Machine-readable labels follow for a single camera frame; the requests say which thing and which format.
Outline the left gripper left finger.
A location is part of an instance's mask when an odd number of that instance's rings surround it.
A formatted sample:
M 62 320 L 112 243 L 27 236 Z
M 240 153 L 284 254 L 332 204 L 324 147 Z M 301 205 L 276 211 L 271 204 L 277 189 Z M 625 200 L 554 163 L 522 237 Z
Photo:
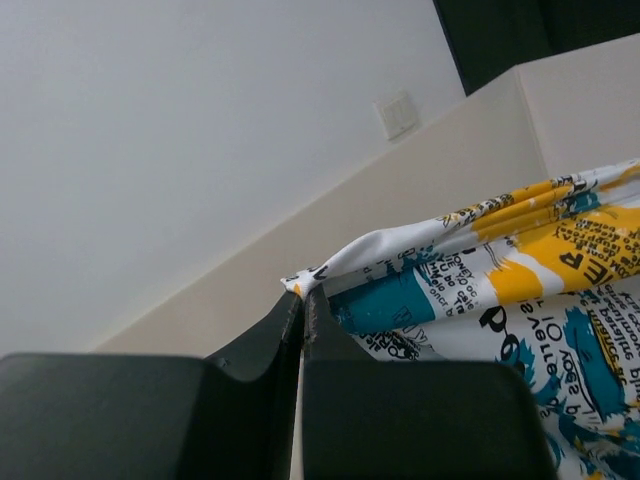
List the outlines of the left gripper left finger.
M 303 333 L 292 294 L 205 357 L 1 361 L 5 479 L 285 479 Z

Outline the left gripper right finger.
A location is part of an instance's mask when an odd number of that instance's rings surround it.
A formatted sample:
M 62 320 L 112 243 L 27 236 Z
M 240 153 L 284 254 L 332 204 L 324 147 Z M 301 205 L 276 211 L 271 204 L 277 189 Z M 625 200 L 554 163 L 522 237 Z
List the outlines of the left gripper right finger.
M 521 377 L 496 363 L 382 362 L 305 303 L 302 468 L 306 479 L 554 479 Z

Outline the patterned white blue yellow shorts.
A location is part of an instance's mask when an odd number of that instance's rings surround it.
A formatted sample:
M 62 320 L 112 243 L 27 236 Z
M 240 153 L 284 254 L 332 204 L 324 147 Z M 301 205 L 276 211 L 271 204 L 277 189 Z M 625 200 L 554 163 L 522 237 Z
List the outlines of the patterned white blue yellow shorts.
M 517 369 L 563 479 L 639 475 L 639 163 L 370 232 L 283 279 L 379 360 Z

